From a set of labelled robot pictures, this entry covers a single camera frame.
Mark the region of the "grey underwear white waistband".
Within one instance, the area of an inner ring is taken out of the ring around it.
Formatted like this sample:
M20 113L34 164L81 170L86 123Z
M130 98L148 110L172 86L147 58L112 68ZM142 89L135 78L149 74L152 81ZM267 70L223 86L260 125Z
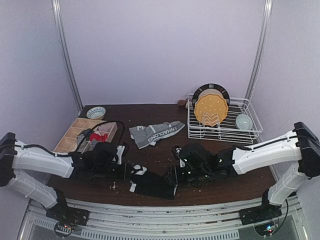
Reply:
M83 134L77 136L76 151L82 153L87 146L86 137Z

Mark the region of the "wooden compartment organizer box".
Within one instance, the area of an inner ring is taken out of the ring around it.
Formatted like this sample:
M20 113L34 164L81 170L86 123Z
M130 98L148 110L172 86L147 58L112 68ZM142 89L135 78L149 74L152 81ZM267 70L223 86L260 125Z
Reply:
M86 130L86 129L91 129L95 125L102 123L103 120L95 120L95 119L88 119L88 118L77 118L72 125L69 127L69 129L66 131L64 136L61 138L59 143L56 145L55 149L53 152L56 153L68 153L68 152L73 152L77 148L77 137L78 135ZM98 131L98 127L94 129L94 133L97 133L99 135L104 135L108 134L107 142L111 143L117 130L117 123L116 122L111 122L112 124L112 129L110 132L100 132Z

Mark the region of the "black underwear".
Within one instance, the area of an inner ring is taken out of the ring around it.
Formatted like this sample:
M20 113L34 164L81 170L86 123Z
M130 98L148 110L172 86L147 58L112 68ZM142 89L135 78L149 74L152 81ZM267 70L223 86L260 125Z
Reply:
M139 164L133 166L129 180L130 192L168 200L175 198L178 187L177 184L169 183L164 177Z

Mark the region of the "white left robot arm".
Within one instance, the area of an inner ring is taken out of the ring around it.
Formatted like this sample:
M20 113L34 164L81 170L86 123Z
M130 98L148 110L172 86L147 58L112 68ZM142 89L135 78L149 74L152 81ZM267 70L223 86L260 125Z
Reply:
M69 210L64 194L46 186L26 174L27 170L48 173L65 179L80 173L93 177L117 175L128 179L132 167L122 162L127 146L115 146L110 142L99 142L93 150L52 152L37 144L23 144L16 140L12 132L0 140L0 185L12 188L25 197L40 203L48 211L66 212Z

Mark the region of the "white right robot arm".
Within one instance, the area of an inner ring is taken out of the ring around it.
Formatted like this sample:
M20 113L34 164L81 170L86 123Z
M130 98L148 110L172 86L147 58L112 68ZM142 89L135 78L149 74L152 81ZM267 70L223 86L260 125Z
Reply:
M169 167L164 177L174 185L224 180L291 162L281 180L265 191L265 207L281 206L306 180L320 175L320 141L303 122L296 122L284 135L258 144L233 146L213 154L199 143L188 143L173 147L172 153L178 164Z

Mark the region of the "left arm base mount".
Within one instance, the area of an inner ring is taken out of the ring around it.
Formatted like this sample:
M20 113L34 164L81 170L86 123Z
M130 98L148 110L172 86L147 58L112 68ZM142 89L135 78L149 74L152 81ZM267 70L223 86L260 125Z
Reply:
M85 209L70 207L64 193L55 189L57 203L51 208L44 208L46 216L57 221L54 233L63 240L69 237L78 226L86 226L90 212Z

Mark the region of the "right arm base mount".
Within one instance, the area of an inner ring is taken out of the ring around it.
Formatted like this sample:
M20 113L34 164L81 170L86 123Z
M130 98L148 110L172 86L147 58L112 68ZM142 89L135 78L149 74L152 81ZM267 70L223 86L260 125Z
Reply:
M282 205L272 205L268 199L269 190L262 194L261 204L259 206L241 209L239 216L243 226L257 224L254 230L261 237L271 237L277 228L274 222L275 218L282 215Z

